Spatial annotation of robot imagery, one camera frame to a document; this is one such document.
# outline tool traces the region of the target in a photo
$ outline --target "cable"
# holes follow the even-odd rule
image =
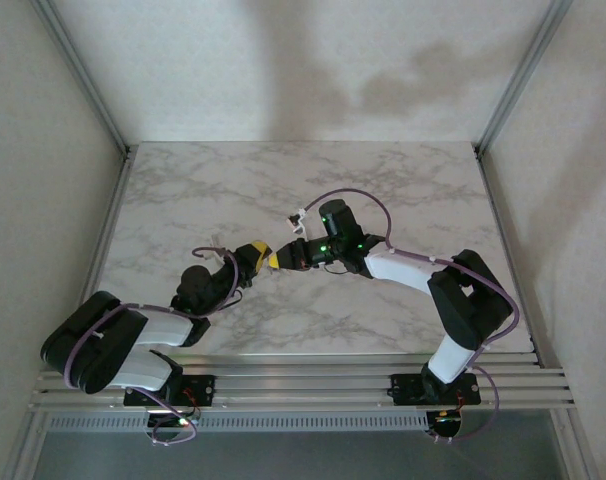
[[[481,372],[485,376],[485,378],[487,378],[488,382],[490,382],[490,386],[492,387],[492,391],[494,392],[494,409],[492,410],[492,416],[490,417],[490,419],[487,422],[485,422],[483,425],[481,425],[478,429],[474,430],[473,432],[466,433],[465,435],[457,435],[456,437],[447,437],[447,440],[445,440],[446,437],[429,434],[430,436],[434,437],[434,443],[439,443],[442,438],[444,439],[444,442],[441,442],[441,443],[448,443],[448,444],[453,443],[453,442],[460,442],[462,440],[469,440],[470,438],[476,437],[481,432],[484,432],[485,430],[490,428],[490,426],[496,420],[496,416],[499,413],[499,403],[500,403],[499,390],[496,387],[496,383],[494,383],[494,379],[491,377],[491,375],[489,373],[487,373],[487,371],[484,368],[479,367],[478,365],[474,365],[472,368],[474,370],[478,370],[479,372]]]
[[[221,307],[224,306],[230,298],[232,298],[232,295],[234,295],[234,291],[236,290],[236,287],[239,284],[239,264],[236,262],[236,258],[234,258],[234,255],[224,248],[198,247],[198,248],[195,248],[194,250],[192,250],[192,255],[194,255],[197,258],[203,258],[203,255],[201,255],[199,253],[199,252],[203,252],[203,251],[216,252],[220,256],[229,258],[230,261],[232,262],[232,266],[234,267],[234,280],[232,281],[232,287],[230,288],[230,291],[228,292],[227,296],[223,299],[223,301],[220,302],[216,307],[214,307],[211,312],[208,312],[208,313],[202,315],[203,317],[207,317],[208,315],[212,315],[213,313],[218,312],[221,309]]]
[[[507,335],[508,333],[510,333],[511,331],[513,331],[516,326],[519,323],[519,319],[521,317],[521,312],[519,310],[518,305],[516,304],[516,302],[514,301],[514,299],[505,291],[503,290],[503,288],[501,288],[499,285],[497,285],[496,283],[488,280],[487,278],[483,277],[482,275],[479,275],[478,273],[470,270],[469,268],[464,267],[463,265],[459,265],[458,263],[454,263],[450,260],[444,260],[441,258],[435,258],[435,257],[429,257],[427,255],[423,255],[420,253],[414,253],[414,252],[408,252],[406,250],[401,250],[400,248],[396,248],[392,245],[392,242],[390,241],[390,236],[392,235],[392,216],[390,215],[390,211],[387,209],[387,207],[383,204],[383,202],[381,202],[381,200],[379,200],[378,198],[376,198],[374,195],[372,195],[369,192],[366,192],[364,190],[360,190],[358,188],[337,188],[336,190],[331,190],[327,193],[324,193],[323,195],[321,195],[320,197],[315,198],[312,202],[310,202],[308,204],[307,207],[305,207],[305,211],[309,210],[310,208],[312,208],[314,205],[316,205],[318,202],[320,202],[321,200],[323,200],[324,198],[327,198],[331,195],[337,194],[337,193],[342,193],[342,192],[347,192],[347,193],[358,193],[360,195],[365,195],[366,197],[368,197],[369,199],[373,200],[379,207],[381,207],[381,210],[383,210],[383,213],[385,214],[385,218],[387,219],[387,231],[385,232],[385,245],[387,246],[387,248],[389,248],[393,253],[401,255],[403,257],[407,257],[407,258],[411,258],[413,260],[418,260],[421,262],[426,262],[426,263],[436,263],[438,265],[445,265],[448,267],[453,267],[456,268],[457,270],[463,272],[464,274],[472,277],[473,279],[477,280],[478,282],[481,282],[483,285],[485,285],[486,287],[494,290],[496,293],[498,293],[499,295],[501,295],[505,301],[507,303],[510,304],[510,307],[512,307],[512,310],[514,311],[514,318],[512,320],[512,323],[510,323],[510,325],[508,325],[508,327],[491,336],[490,338],[488,338],[484,344],[481,346],[481,348],[479,348],[476,353],[472,356],[472,358],[470,358],[470,361],[467,363],[467,366],[471,366],[476,359],[479,357],[479,355],[481,355],[481,353],[483,353],[483,351],[487,348],[487,346],[498,340],[499,338],[503,338],[505,335]]]
[[[185,396],[186,396],[186,397],[187,397],[187,398],[190,400],[190,402],[192,402],[192,407],[193,407],[193,410],[192,410],[192,413],[190,413],[190,415],[189,415],[189,416],[190,416],[190,417],[193,417],[193,416],[194,416],[194,414],[196,413],[196,411],[198,410],[198,411],[199,411],[199,416],[198,416],[197,418],[201,418],[201,415],[202,415],[202,413],[201,413],[201,409],[199,408],[199,406],[198,406],[198,405],[197,405],[197,403],[196,403],[196,399],[194,398],[194,395],[193,395],[192,389],[191,389],[191,388],[189,388],[189,387],[188,387],[188,388],[184,388],[184,389],[183,389],[183,393],[184,393],[184,394],[185,394]]]
[[[230,253],[229,251],[227,251],[223,248],[216,248],[216,247],[195,248],[194,250],[192,250],[192,255],[194,255],[195,257],[198,257],[198,258],[203,258],[203,255],[201,255],[199,253],[201,251],[216,252],[217,254],[219,254],[223,257],[229,258],[230,261],[232,262],[232,266],[234,268],[234,280],[232,281],[232,287],[230,288],[230,291],[228,292],[227,296],[223,299],[223,301],[220,302],[218,305],[216,305],[216,307],[214,307],[211,312],[208,312],[206,314],[201,314],[201,315],[190,315],[187,313],[178,312],[178,311],[174,310],[173,308],[161,307],[158,305],[139,305],[138,303],[122,303],[121,305],[117,306],[113,310],[110,310],[109,312],[107,312],[99,320],[97,320],[97,322],[94,325],[92,325],[83,335],[81,335],[81,338],[78,339],[78,341],[72,347],[72,350],[70,350],[70,354],[67,357],[67,361],[65,362],[65,367],[63,369],[63,380],[65,382],[65,385],[68,388],[72,388],[72,389],[75,388],[75,386],[72,384],[72,379],[70,377],[71,377],[71,373],[72,373],[72,365],[74,364],[74,360],[76,359],[79,351],[81,350],[81,347],[83,347],[85,342],[87,342],[87,340],[94,334],[94,332],[96,332],[108,320],[113,318],[117,313],[122,312],[123,310],[125,310],[127,308],[132,308],[132,309],[136,309],[136,310],[149,310],[149,311],[154,311],[154,312],[170,313],[172,315],[176,315],[179,317],[189,319],[189,318],[207,317],[223,308],[226,308],[225,304],[234,295],[234,292],[236,291],[236,288],[237,288],[238,282],[239,282],[239,266],[236,261],[236,258],[234,258],[234,255],[232,253]],[[181,440],[173,440],[173,441],[169,441],[169,442],[160,441],[156,438],[156,431],[162,424],[164,424],[169,418],[171,418],[171,416],[165,417],[165,418],[161,419],[161,421],[159,421],[152,429],[152,442],[161,443],[162,445],[169,446],[169,445],[173,445],[176,443],[187,442],[189,440],[192,440],[194,437],[196,437],[196,426],[194,426],[194,424],[189,419],[185,418],[185,416],[183,416],[178,410],[176,410],[174,407],[172,407],[171,405],[166,403],[164,400],[162,400],[161,398],[156,396],[154,393],[152,393],[144,388],[140,388],[140,387],[131,387],[131,388],[132,388],[132,390],[136,390],[137,392],[145,395],[150,400],[159,404],[161,407],[169,410],[177,418],[189,422],[189,424],[192,427],[193,432],[189,438],[185,438],[185,439],[181,439]]]
[[[166,447],[169,447],[170,445],[176,445],[178,443],[189,442],[194,437],[196,437],[196,434],[197,434],[196,425],[194,425],[194,423],[192,422],[192,420],[190,420],[189,418],[186,418],[181,412],[179,412],[177,409],[175,409],[172,405],[170,405],[169,403],[165,402],[164,400],[162,400],[161,398],[159,398],[158,396],[154,395],[152,392],[150,392],[149,390],[146,390],[144,388],[132,387],[132,390],[136,390],[140,394],[145,395],[150,400],[158,403],[161,407],[169,410],[179,420],[184,420],[185,422],[187,422],[189,424],[189,426],[191,427],[192,432],[190,433],[189,437],[180,438],[180,439],[177,439],[177,440],[170,440],[170,441],[167,441],[167,442],[159,440],[156,437],[156,433],[157,433],[157,431],[158,431],[158,429],[159,429],[159,427],[161,425],[163,425],[170,418],[172,418],[171,415],[168,415],[167,417],[164,417],[159,422],[157,422],[156,425],[154,425],[154,428],[152,429],[152,435],[151,435],[151,437],[152,437],[152,443],[160,443],[161,445],[165,445]]]
[[[243,300],[243,292],[241,290],[237,290],[236,292],[234,292],[235,294],[238,293],[239,294],[239,298],[238,300],[234,300],[233,302],[230,303],[226,303],[225,305],[223,305],[221,308],[219,308],[219,312],[225,310],[226,308],[230,308],[234,305],[236,305],[237,303],[239,303],[241,300]]]
[[[310,202],[308,204],[307,207],[305,207],[305,211],[309,210],[310,208],[312,208],[314,205],[316,205],[318,202],[320,202],[321,200],[323,200],[324,198],[327,198],[331,195],[334,195],[336,193],[342,193],[342,192],[346,192],[346,193],[358,193],[360,195],[364,195],[366,197],[368,197],[369,199],[373,200],[379,207],[381,207],[381,210],[383,210],[383,213],[385,214],[385,218],[387,219],[387,231],[385,232],[385,245],[387,246],[387,248],[390,249],[390,251],[394,254],[398,254],[401,255],[403,257],[407,257],[407,258],[411,258],[413,260],[418,260],[421,262],[427,262],[427,263],[431,263],[431,264],[438,264],[438,265],[445,265],[447,267],[453,267],[456,268],[457,270],[461,271],[462,273],[472,277],[473,279],[477,280],[478,282],[481,282],[483,285],[485,285],[486,287],[494,290],[496,293],[498,293],[499,295],[501,295],[505,301],[510,305],[510,307],[512,307],[512,311],[514,312],[514,318],[512,319],[512,323],[510,323],[510,325],[508,325],[507,328],[505,328],[503,331],[491,336],[490,338],[488,338],[482,345],[481,348],[479,348],[474,355],[472,355],[472,357],[470,358],[470,360],[467,362],[467,367],[471,367],[475,370],[478,370],[479,372],[481,372],[490,382],[490,385],[492,386],[492,390],[494,391],[494,410],[492,411],[492,416],[490,417],[490,419],[483,425],[481,426],[478,430],[472,432],[472,433],[468,433],[465,435],[462,435],[460,437],[455,437],[455,438],[449,438],[448,439],[448,443],[452,443],[453,441],[461,441],[461,440],[466,440],[469,438],[472,438],[474,436],[476,436],[477,434],[485,431],[487,428],[489,428],[492,423],[494,423],[494,420],[496,419],[496,415],[499,411],[499,391],[496,388],[496,384],[494,383],[494,380],[492,379],[492,377],[490,376],[489,373],[487,373],[485,371],[485,369],[474,365],[474,362],[476,361],[476,359],[479,357],[479,355],[481,355],[488,347],[488,345],[492,342],[495,342],[496,340],[498,340],[499,338],[503,338],[504,336],[506,336],[508,333],[510,333],[511,331],[513,331],[516,326],[519,323],[519,319],[521,317],[521,312],[519,310],[518,305],[516,304],[516,302],[514,301],[514,299],[503,289],[501,288],[501,286],[497,285],[496,283],[488,280],[487,278],[483,277],[482,275],[479,275],[478,273],[470,270],[469,268],[464,267],[463,265],[459,265],[458,263],[454,263],[451,260],[444,260],[441,258],[436,258],[436,257],[429,257],[427,255],[423,255],[420,253],[414,253],[414,252],[408,252],[406,250],[401,250],[399,248],[395,248],[392,245],[392,242],[390,241],[390,236],[392,235],[392,216],[390,215],[389,210],[387,209],[387,207],[383,204],[383,202],[381,202],[378,198],[376,198],[374,195],[372,195],[369,192],[366,192],[364,190],[360,190],[358,188],[337,188],[336,190],[331,190],[327,193],[324,193],[323,195],[321,195],[320,197],[317,197],[316,199],[314,199],[312,202]]]

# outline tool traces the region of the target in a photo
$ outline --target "floor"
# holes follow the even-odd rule
[[[100,288],[125,302],[167,305],[196,246],[235,249],[294,240],[288,215],[340,187],[378,196],[399,248],[448,258],[477,251],[509,292],[508,264],[469,142],[144,143],[137,151]],[[343,194],[366,232],[385,216]],[[310,238],[325,235],[316,210]],[[206,263],[218,270],[214,260]],[[343,266],[328,267],[342,271]],[[263,269],[242,303],[211,316],[199,354],[432,353],[444,331],[418,290],[358,275]],[[531,352],[523,321],[495,352]]]

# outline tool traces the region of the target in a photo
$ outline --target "aluminum frame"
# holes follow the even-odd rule
[[[476,145],[479,160],[489,151],[492,143],[498,137],[520,98],[525,86],[530,81],[536,66],[539,64],[543,53],[552,41],[557,28],[563,21],[565,14],[570,9],[573,0],[551,0],[550,5],[541,19],[534,38],[525,51],[514,75],[503,92],[487,127]]]
[[[124,165],[114,189],[105,223],[94,252],[94,259],[85,282],[81,301],[97,287],[105,257],[114,232],[114,225],[123,201],[125,187],[134,152],[129,148],[112,120],[109,110],[101,99],[87,68],[79,57],[72,39],[51,0],[31,0],[32,5],[52,35],[54,42],[68,63],[88,102],[97,112],[99,120],[110,133],[124,158]],[[488,153],[492,142],[504,126],[510,112],[523,92],[538,61],[551,41],[558,25],[569,9],[572,0],[552,0],[537,33],[513,75],[505,93],[488,123],[479,143],[475,146],[479,160]],[[495,219],[499,225],[504,248],[511,262],[509,242],[501,227],[501,216],[494,204],[483,164],[481,174],[488,190]],[[517,270],[510,264],[512,274]],[[549,409],[556,428],[561,452],[571,479],[597,478],[593,459],[581,430],[574,402],[563,370],[546,342],[544,332],[532,328],[529,322],[536,354],[486,353],[480,357],[497,380],[503,408]],[[354,412],[372,415],[385,412],[412,412],[414,407],[394,407],[385,395],[387,376],[392,373],[417,372],[426,355],[312,355],[312,356],[235,356],[214,357],[175,355],[186,365],[188,373],[215,373],[217,395],[211,412],[215,414],[245,415],[264,414],[272,409],[277,412]],[[492,409],[491,392],[484,379],[481,382],[483,403],[478,409]],[[145,413],[143,409],[126,409],[117,405],[122,392],[107,391],[100,396],[88,397],[79,392],[62,390],[62,379],[53,372],[43,372],[28,405],[29,412],[23,422],[25,435],[19,436],[4,478],[32,478],[38,463],[40,449],[53,418],[61,412],[72,415],[106,413],[124,415]]]

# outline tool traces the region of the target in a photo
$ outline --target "metal extrusion bar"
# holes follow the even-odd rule
[[[61,55],[65,59],[68,67],[72,71],[74,78],[78,82],[81,91],[85,95],[88,103],[96,112],[99,121],[105,130],[112,137],[112,141],[121,155],[127,154],[126,142],[119,131],[116,123],[112,119],[105,102],[101,98],[98,89],[94,85],[90,74],[85,68],[81,57],[78,54],[72,38],[65,27],[61,16],[59,15],[54,3],[51,0],[30,0],[36,13],[41,18],[48,33],[52,36],[54,43],[59,48]]]
[[[552,410],[550,417],[570,480],[599,478],[594,458],[589,448],[586,448],[587,439],[582,435],[583,427],[577,412]]]
[[[8,463],[4,478],[27,480],[34,476],[41,448],[47,434],[50,414],[45,411],[35,412],[29,422],[25,441],[16,462]]]
[[[107,258],[110,243],[112,242],[112,236],[114,235],[116,220],[118,219],[119,211],[121,210],[121,205],[123,204],[123,200],[125,198],[125,189],[130,178],[135,155],[136,147],[127,154],[125,161],[121,166],[121,170],[119,171],[116,185],[112,191],[112,197],[110,199],[107,215],[103,221],[103,225],[101,225],[96,247],[92,254],[92,263],[90,264],[88,275],[85,279],[85,283],[83,284],[83,289],[81,290],[79,305],[90,298],[90,296],[96,291],[101,280],[105,259]]]
[[[491,153],[488,153],[486,158],[491,160]],[[488,178],[487,171],[487,161],[479,161],[479,171],[481,173],[481,178],[483,179],[483,185],[485,186],[485,191],[487,193],[488,201],[490,202],[490,208],[492,209],[492,215],[494,216],[494,222],[499,231],[499,237],[501,238],[501,243],[503,245],[503,251],[505,252],[505,258],[507,259],[507,263],[510,269],[510,274],[512,275],[512,281],[516,288],[516,293],[520,300],[521,310],[523,311],[523,316],[526,319],[528,330],[530,332],[532,343],[534,343],[534,348],[536,355],[539,358],[539,362],[543,367],[546,368],[559,368],[560,363],[558,358],[556,358],[556,354],[552,348],[550,340],[547,336],[547,332],[545,331],[545,322],[539,316],[533,315],[533,312],[528,307],[527,296],[524,295],[522,279],[519,275],[519,270],[516,268],[515,260],[514,260],[514,251],[510,242],[508,241],[507,228],[505,225],[505,221],[500,214],[500,210],[504,209],[503,205],[498,205],[498,196],[496,192],[492,188],[492,183]]]
[[[501,132],[514,105],[523,93],[525,86],[532,77],[543,53],[554,37],[563,17],[572,5],[573,0],[552,0],[545,12],[532,43],[528,47],[523,59],[519,63],[514,75],[510,79],[507,89],[503,93],[490,121],[479,140],[476,151],[479,160],[487,153],[492,143]]]
[[[425,411],[443,406],[398,407],[387,395],[390,375],[419,373],[426,355],[182,355],[184,373],[217,375],[210,412]],[[574,408],[562,369],[541,369],[535,354],[485,354],[480,364],[493,376],[505,409]],[[494,394],[479,376],[482,403],[492,409]],[[43,372],[31,408],[62,412],[136,412],[124,407],[123,390],[95,395],[68,390],[56,372]],[[157,407],[148,411],[159,410]]]

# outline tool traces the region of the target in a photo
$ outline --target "purple cable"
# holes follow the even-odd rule
[[[168,308],[168,307],[160,307],[158,305],[139,305],[137,303],[123,303],[123,304],[119,305],[118,307],[116,307],[114,310],[110,310],[105,315],[103,315],[94,325],[92,325],[83,335],[81,335],[81,338],[78,339],[78,341],[72,347],[72,350],[70,350],[70,355],[67,357],[67,361],[65,362],[65,367],[63,369],[63,380],[65,381],[65,385],[68,388],[75,388],[75,386],[72,384],[72,379],[71,379],[72,365],[74,364],[74,360],[76,359],[77,355],[79,354],[81,347],[83,345],[85,345],[85,342],[87,342],[87,340],[90,338],[90,336],[92,336],[92,334],[94,332],[96,332],[105,322],[107,322],[108,320],[113,318],[117,313],[122,312],[123,310],[125,310],[127,308],[133,308],[136,310],[150,310],[150,311],[155,311],[155,312],[171,313],[173,315],[183,317],[183,318],[202,318],[202,317],[207,317],[208,315],[211,315],[212,313],[217,312],[221,307],[223,307],[227,303],[227,301],[232,297],[232,295],[234,295],[234,292],[236,291],[236,288],[238,287],[239,265],[236,262],[236,258],[234,258],[234,255],[232,255],[227,250],[225,250],[223,248],[215,248],[215,247],[195,248],[194,250],[192,250],[192,255],[194,255],[195,257],[203,258],[203,255],[198,253],[201,251],[216,252],[219,255],[225,256],[231,260],[232,266],[234,267],[234,280],[232,281],[232,288],[230,288],[230,291],[228,292],[225,299],[222,302],[220,302],[216,307],[214,307],[211,312],[208,312],[203,315],[198,315],[198,316],[189,315],[189,314],[186,314],[183,312],[177,312],[174,309]],[[152,392],[149,392],[148,390],[145,390],[144,388],[138,388],[138,387],[132,387],[132,388],[133,388],[133,390],[136,390],[137,392],[139,392],[139,393],[145,395],[146,397],[150,398],[151,400],[155,401],[163,408],[168,409],[170,412],[172,412],[173,415],[176,415],[179,419],[189,421],[183,415],[181,415],[181,413],[178,410],[173,408],[168,403],[164,402],[162,399],[160,399],[159,397],[154,395]],[[152,430],[152,440],[154,442],[159,442],[159,443],[162,443],[163,445],[167,446],[167,445],[173,445],[176,443],[187,442],[189,440],[192,440],[196,436],[196,427],[190,421],[189,423],[192,426],[193,432],[189,438],[175,440],[172,442],[160,442],[159,440],[156,439],[156,431],[163,423],[165,423],[165,421],[166,421],[166,419],[163,419],[154,426],[154,429]]]
[[[157,430],[159,429],[159,427],[161,425],[163,425],[167,420],[169,420],[169,418],[171,418],[171,416],[168,415],[167,417],[165,417],[164,419],[162,419],[160,422],[158,422],[156,425],[154,425],[154,428],[152,429],[152,442],[154,442],[154,443],[160,443],[161,445],[165,445],[166,447],[169,447],[170,445],[176,445],[178,443],[189,442],[194,437],[196,437],[196,433],[197,433],[196,425],[194,425],[194,423],[192,423],[192,421],[189,418],[186,418],[185,416],[183,416],[181,414],[181,412],[179,412],[172,405],[170,405],[169,403],[165,402],[164,400],[162,400],[161,398],[157,397],[152,392],[150,392],[149,390],[146,390],[144,388],[132,387],[132,390],[136,390],[140,394],[145,395],[150,400],[158,403],[161,407],[169,410],[172,413],[172,415],[176,416],[177,418],[179,418],[181,420],[185,420],[186,422],[188,422],[189,425],[190,425],[190,427],[192,427],[191,428],[192,432],[190,433],[189,437],[180,438],[178,440],[171,440],[169,442],[163,442],[161,440],[157,440],[157,438],[156,438],[156,432],[157,432]]]
[[[224,248],[199,247],[199,248],[195,248],[194,250],[192,250],[192,255],[194,255],[197,258],[203,258],[203,255],[201,255],[199,253],[199,252],[203,252],[203,251],[216,252],[220,256],[229,258],[230,261],[232,262],[232,266],[234,267],[234,280],[232,281],[232,288],[230,288],[230,291],[228,292],[227,296],[223,299],[223,301],[221,303],[219,303],[216,307],[214,307],[211,312],[208,312],[205,315],[203,315],[204,317],[207,317],[208,315],[211,315],[214,312],[217,312],[218,310],[220,310],[221,307],[223,307],[227,303],[227,301],[230,298],[232,298],[232,295],[234,295],[234,292],[236,291],[236,287],[238,287],[238,284],[239,284],[239,264],[236,262],[236,258],[234,258],[234,255],[232,255],[230,252],[228,252]]]
[[[436,435],[436,436],[431,435],[435,438],[434,443],[438,443],[441,438],[447,438],[446,443],[448,443],[448,444],[453,443],[453,442],[460,442],[462,440],[469,440],[470,438],[476,437],[479,433],[482,433],[485,430],[487,430],[488,428],[490,428],[490,426],[494,423],[494,420],[496,420],[496,416],[499,413],[499,402],[500,402],[499,390],[498,390],[498,388],[496,388],[496,383],[494,383],[494,380],[492,379],[490,374],[487,373],[487,371],[484,368],[481,368],[478,365],[474,365],[472,368],[475,370],[478,370],[485,376],[485,378],[487,378],[488,382],[490,382],[490,386],[492,387],[492,390],[494,391],[494,410],[492,410],[492,416],[490,417],[490,419],[487,422],[485,422],[479,428],[477,428],[473,432],[466,433],[465,435],[460,435],[460,436],[457,435],[456,437],[441,437],[438,435]]]
[[[76,344],[72,347],[72,350],[70,350],[70,355],[67,357],[67,362],[65,362],[65,368],[63,369],[63,380],[65,381],[65,385],[68,388],[75,388],[75,386],[72,385],[72,379],[70,378],[71,373],[72,373],[72,364],[74,363],[74,359],[76,358],[76,356],[79,354],[81,347],[83,345],[85,345],[85,342],[87,342],[87,339],[90,338],[90,336],[92,336],[92,334],[94,332],[96,332],[96,330],[101,325],[103,325],[109,319],[114,317],[114,315],[116,315],[119,312],[122,312],[123,310],[125,310],[126,308],[128,308],[130,306],[132,306],[132,304],[123,303],[123,304],[119,305],[118,307],[116,307],[114,310],[110,310],[105,315],[103,315],[94,325],[92,325],[87,330],[87,332],[85,332],[83,335],[81,335],[81,338],[79,338],[78,342],[76,342]]]
[[[376,198],[371,193],[366,192],[364,190],[360,190],[358,188],[349,188],[349,187],[348,188],[337,188],[336,190],[331,190],[331,191],[329,191],[327,193],[324,193],[320,197],[317,197],[316,199],[314,199],[312,202],[310,202],[310,204],[307,207],[305,207],[305,211],[307,211],[310,208],[312,208],[314,205],[316,205],[318,202],[320,202],[324,198],[327,198],[327,197],[329,197],[331,195],[334,195],[336,193],[343,193],[343,192],[358,193],[360,195],[365,195],[369,199],[371,199],[374,202],[376,202],[376,204],[379,207],[381,207],[381,210],[383,210],[383,213],[385,213],[385,218],[387,219],[387,232],[385,233],[385,245],[387,246],[387,248],[393,250],[395,254],[401,255],[403,257],[411,258],[413,260],[418,260],[418,261],[421,261],[421,262],[436,263],[436,264],[439,264],[439,265],[445,265],[445,266],[448,266],[448,267],[456,268],[457,270],[465,273],[466,275],[472,277],[473,279],[481,282],[486,287],[491,288],[496,293],[498,293],[499,295],[501,295],[505,299],[505,301],[507,303],[510,304],[510,307],[512,307],[512,310],[514,311],[514,319],[512,320],[512,323],[510,323],[510,325],[505,330],[503,330],[502,332],[499,332],[496,335],[493,335],[490,338],[488,338],[484,342],[484,344],[481,346],[481,348],[479,348],[474,353],[474,356],[467,363],[468,366],[471,366],[476,361],[476,359],[479,357],[479,355],[481,355],[481,353],[483,353],[483,351],[487,348],[487,345],[489,345],[490,343],[498,340],[499,338],[504,337],[505,335],[507,335],[508,333],[510,333],[512,330],[514,330],[516,328],[516,326],[519,323],[519,319],[521,317],[521,313],[520,313],[519,307],[516,304],[516,302],[514,301],[514,299],[505,290],[503,290],[503,288],[501,288],[496,283],[491,282],[490,280],[488,280],[487,278],[483,277],[482,275],[479,275],[478,273],[473,272],[472,270],[464,267],[463,265],[459,265],[458,263],[454,263],[454,262],[452,262],[450,260],[443,260],[441,258],[430,258],[427,255],[423,255],[423,254],[420,254],[420,253],[414,253],[414,252],[408,252],[406,250],[401,250],[399,248],[395,248],[392,245],[392,242],[390,241],[390,236],[392,235],[392,216],[390,215],[389,210],[383,204],[383,202],[381,202],[378,198]]]
[[[479,357],[479,355],[481,355],[483,353],[483,351],[487,348],[487,346],[490,343],[498,340],[499,338],[503,338],[504,336],[506,336],[508,333],[510,333],[511,331],[513,331],[516,328],[516,326],[519,323],[519,319],[521,317],[521,313],[520,313],[518,305],[516,304],[516,302],[514,301],[514,299],[503,288],[501,288],[499,285],[497,285],[496,283],[488,280],[487,278],[483,277],[482,275],[479,275],[478,273],[470,270],[469,268],[464,267],[463,265],[459,265],[458,263],[454,263],[451,260],[443,260],[441,258],[431,258],[431,257],[429,257],[427,255],[423,255],[423,254],[420,254],[420,253],[408,252],[406,250],[401,250],[401,249],[395,248],[392,245],[392,242],[390,241],[390,236],[392,235],[392,216],[390,215],[389,210],[383,204],[383,202],[381,202],[378,198],[376,198],[371,193],[368,193],[368,192],[366,192],[364,190],[360,190],[358,188],[349,188],[349,187],[348,188],[337,188],[336,190],[332,190],[330,192],[324,193],[320,197],[317,197],[307,207],[305,207],[305,211],[308,211],[310,208],[312,208],[314,205],[316,205],[318,202],[320,202],[324,198],[327,198],[327,197],[329,197],[331,195],[334,195],[336,193],[343,193],[343,192],[358,193],[360,195],[365,195],[369,199],[371,199],[374,202],[376,202],[376,204],[379,207],[381,207],[381,210],[383,210],[383,213],[385,213],[385,218],[387,219],[387,232],[385,233],[385,245],[387,246],[387,248],[389,248],[391,251],[393,251],[393,253],[395,253],[397,255],[401,255],[403,257],[411,258],[413,260],[418,260],[418,261],[421,261],[421,262],[436,263],[438,265],[445,265],[447,267],[456,268],[457,270],[459,270],[462,273],[464,273],[464,274],[472,277],[473,279],[477,280],[478,282],[481,282],[486,287],[491,288],[492,290],[494,290],[496,293],[498,293],[499,295],[501,295],[505,299],[505,301],[507,303],[510,304],[510,307],[512,307],[512,310],[514,311],[514,318],[512,320],[512,323],[510,323],[510,325],[505,330],[503,330],[503,331],[497,333],[496,335],[493,335],[490,338],[488,338],[483,343],[483,345],[481,346],[481,348],[479,348],[474,353],[474,355],[472,356],[472,358],[470,358],[470,360],[467,362],[467,366],[468,367],[472,367],[472,368],[480,371],[483,375],[485,375],[485,377],[490,382],[490,385],[492,386],[492,390],[494,391],[494,410],[492,411],[492,416],[478,430],[476,430],[476,431],[474,431],[472,433],[468,433],[468,434],[462,435],[460,437],[450,438],[448,441],[452,442],[452,441],[466,440],[466,439],[469,439],[469,438],[472,438],[472,437],[476,436],[480,432],[483,432],[483,431],[487,430],[490,427],[490,425],[492,425],[492,423],[494,423],[494,420],[496,419],[496,415],[497,415],[498,410],[499,410],[499,391],[496,388],[496,384],[494,383],[494,380],[492,379],[492,377],[490,376],[490,374],[487,373],[487,371],[485,371],[485,369],[483,369],[483,368],[481,368],[481,367],[479,367],[477,365],[473,365],[473,364],[476,361],[476,359]]]

